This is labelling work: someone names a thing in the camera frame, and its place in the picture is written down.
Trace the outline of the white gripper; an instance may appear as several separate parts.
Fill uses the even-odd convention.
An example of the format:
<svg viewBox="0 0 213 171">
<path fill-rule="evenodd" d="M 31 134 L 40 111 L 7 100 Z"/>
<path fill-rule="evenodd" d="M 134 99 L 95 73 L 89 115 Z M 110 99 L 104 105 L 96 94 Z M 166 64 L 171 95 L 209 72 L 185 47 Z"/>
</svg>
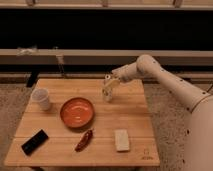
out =
<svg viewBox="0 0 213 171">
<path fill-rule="evenodd" d="M 103 87 L 105 91 L 113 89 L 118 86 L 121 82 L 130 82 L 132 80 L 133 70 L 128 66 L 124 65 L 112 71 L 112 74 L 116 77 L 110 79 Z"/>
</svg>

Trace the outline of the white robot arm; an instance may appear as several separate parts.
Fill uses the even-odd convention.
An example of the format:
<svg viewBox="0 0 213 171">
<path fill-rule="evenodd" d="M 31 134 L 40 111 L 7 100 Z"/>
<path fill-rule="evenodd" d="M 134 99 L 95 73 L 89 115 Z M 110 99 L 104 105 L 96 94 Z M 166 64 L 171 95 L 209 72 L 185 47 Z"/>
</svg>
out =
<svg viewBox="0 0 213 171">
<path fill-rule="evenodd" d="M 110 101 L 114 87 L 143 75 L 154 77 L 191 113 L 182 171 L 213 171 L 213 94 L 167 71 L 153 56 L 143 54 L 106 77 L 104 98 Z"/>
</svg>

